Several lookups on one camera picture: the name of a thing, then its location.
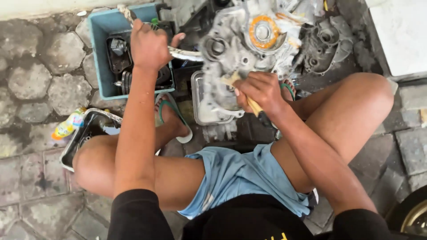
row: foot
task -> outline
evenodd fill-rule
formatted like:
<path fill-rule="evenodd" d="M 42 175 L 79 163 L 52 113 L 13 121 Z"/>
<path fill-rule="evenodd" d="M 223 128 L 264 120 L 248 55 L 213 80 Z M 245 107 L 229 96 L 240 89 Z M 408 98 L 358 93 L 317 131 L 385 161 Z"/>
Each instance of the foot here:
<path fill-rule="evenodd" d="M 157 116 L 159 116 L 159 106 L 163 100 L 169 101 L 169 97 L 167 95 L 163 95 L 154 105 L 154 113 Z M 168 124 L 170 127 L 176 129 L 177 137 L 186 137 L 190 133 L 188 128 L 183 124 L 175 111 L 168 105 L 163 105 L 161 116 L 163 118 L 164 124 Z"/>
<path fill-rule="evenodd" d="M 282 84 L 282 83 L 288 84 L 291 87 L 292 92 L 294 93 L 294 96 L 295 96 L 296 90 L 295 90 L 295 86 L 293 85 L 291 80 L 286 79 L 285 81 L 280 81 L 280 84 Z M 286 87 L 282 88 L 281 93 L 282 93 L 282 98 L 285 99 L 285 101 L 288 101 L 288 102 L 293 101 L 291 92 L 289 92 L 288 88 L 286 88 Z"/>

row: black sleeve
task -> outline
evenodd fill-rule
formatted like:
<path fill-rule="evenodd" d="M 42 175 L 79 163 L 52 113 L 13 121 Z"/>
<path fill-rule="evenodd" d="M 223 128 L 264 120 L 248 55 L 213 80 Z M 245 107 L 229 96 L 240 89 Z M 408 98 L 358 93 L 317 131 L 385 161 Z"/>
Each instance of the black sleeve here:
<path fill-rule="evenodd" d="M 386 221 L 366 209 L 347 210 L 335 217 L 333 239 L 392 239 Z"/>
<path fill-rule="evenodd" d="M 173 240 L 172 231 L 159 208 L 157 195 L 145 189 L 119 194 L 111 207 L 108 239 Z"/>

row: light blue shorts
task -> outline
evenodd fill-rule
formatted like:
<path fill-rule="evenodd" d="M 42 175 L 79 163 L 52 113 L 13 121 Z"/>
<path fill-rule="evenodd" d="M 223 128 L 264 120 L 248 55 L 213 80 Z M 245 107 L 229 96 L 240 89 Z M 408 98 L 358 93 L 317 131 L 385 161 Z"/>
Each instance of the light blue shorts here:
<path fill-rule="evenodd" d="M 194 199 L 180 214 L 193 219 L 243 194 L 268 194 L 294 214 L 310 213 L 307 194 L 297 193 L 270 152 L 271 144 L 257 145 L 253 152 L 241 154 L 222 147 L 206 147 L 187 155 L 203 159 L 205 176 Z"/>

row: hand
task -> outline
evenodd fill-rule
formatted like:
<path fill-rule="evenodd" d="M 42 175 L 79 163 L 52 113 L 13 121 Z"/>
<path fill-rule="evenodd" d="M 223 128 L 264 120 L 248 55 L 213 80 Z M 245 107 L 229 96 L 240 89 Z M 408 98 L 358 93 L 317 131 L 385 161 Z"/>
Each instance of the hand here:
<path fill-rule="evenodd" d="M 256 101 L 270 118 L 287 104 L 282 98 L 279 81 L 274 73 L 250 72 L 246 80 L 237 80 L 233 86 L 236 88 L 237 103 L 245 112 L 253 112 L 247 97 Z"/>
<path fill-rule="evenodd" d="M 171 46 L 177 47 L 185 34 L 180 33 L 173 37 Z M 132 60 L 135 67 L 158 72 L 173 57 L 167 49 L 167 35 L 162 29 L 151 30 L 150 25 L 141 20 L 134 21 L 131 35 Z"/>

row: black shirt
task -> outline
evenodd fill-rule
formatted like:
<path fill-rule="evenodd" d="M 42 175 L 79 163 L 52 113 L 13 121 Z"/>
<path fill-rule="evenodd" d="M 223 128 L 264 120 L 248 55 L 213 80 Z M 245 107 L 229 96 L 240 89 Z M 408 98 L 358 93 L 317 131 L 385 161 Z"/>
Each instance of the black shirt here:
<path fill-rule="evenodd" d="M 365 209 L 338 214 L 334 239 L 391 239 L 384 219 Z M 111 209 L 108 239 L 170 239 L 157 195 L 135 189 L 118 195 Z M 305 224 L 274 197 L 246 194 L 212 208 L 184 227 L 182 239 L 313 239 Z"/>

